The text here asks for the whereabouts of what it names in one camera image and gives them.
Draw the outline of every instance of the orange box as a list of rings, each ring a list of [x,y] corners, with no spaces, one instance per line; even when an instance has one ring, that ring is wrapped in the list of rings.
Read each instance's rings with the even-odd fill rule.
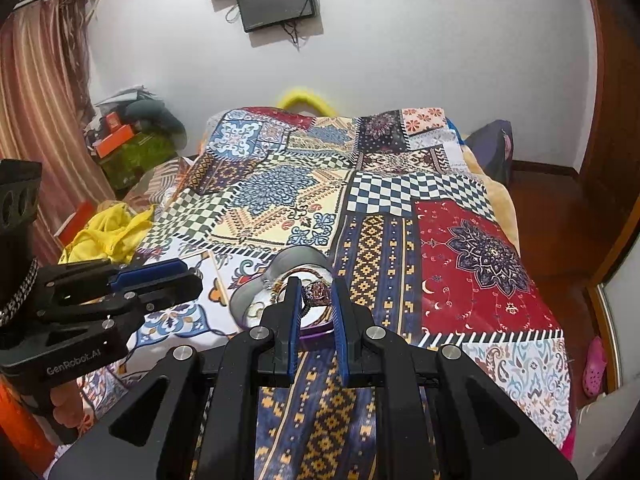
[[[117,147],[121,146],[129,139],[133,138],[133,128],[129,124],[125,124],[117,132],[105,137],[100,144],[95,147],[100,158],[105,158]]]

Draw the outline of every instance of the pink slipper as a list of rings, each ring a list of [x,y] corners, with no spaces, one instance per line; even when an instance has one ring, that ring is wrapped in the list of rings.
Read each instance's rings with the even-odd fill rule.
[[[587,365],[582,374],[582,389],[589,398],[597,397],[602,392],[602,376],[607,367],[607,356],[604,353],[602,339],[593,338],[587,353]]]

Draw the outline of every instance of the blanket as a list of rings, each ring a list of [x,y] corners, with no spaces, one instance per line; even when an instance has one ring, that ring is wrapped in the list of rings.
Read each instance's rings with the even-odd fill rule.
[[[324,253],[351,301],[410,344],[459,345],[560,447],[571,425],[563,332],[518,256],[513,204],[440,108],[311,118],[241,108],[207,124],[203,153],[134,261],[179,256],[202,295],[149,314],[121,362],[79,380],[86,423],[167,350],[225,344],[238,286],[284,247]],[[331,349],[300,356],[291,388],[264,388],[258,479],[371,478],[375,403],[344,389]]]

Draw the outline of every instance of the striped curtain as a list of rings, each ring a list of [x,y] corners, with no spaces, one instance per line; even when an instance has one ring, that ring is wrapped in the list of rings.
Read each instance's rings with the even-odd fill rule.
[[[13,12],[0,29],[0,158],[42,163],[33,248],[55,264],[53,233],[79,203],[113,191],[84,146],[88,97],[86,0],[40,0]]]

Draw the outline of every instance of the wooden floor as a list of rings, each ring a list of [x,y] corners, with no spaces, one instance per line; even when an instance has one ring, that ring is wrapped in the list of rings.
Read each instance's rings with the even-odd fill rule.
[[[580,408],[589,402],[582,391],[582,372],[596,335],[582,291],[615,234],[602,227],[600,212],[590,207],[570,176],[514,171],[509,192],[518,217],[522,261],[564,329],[572,397]]]

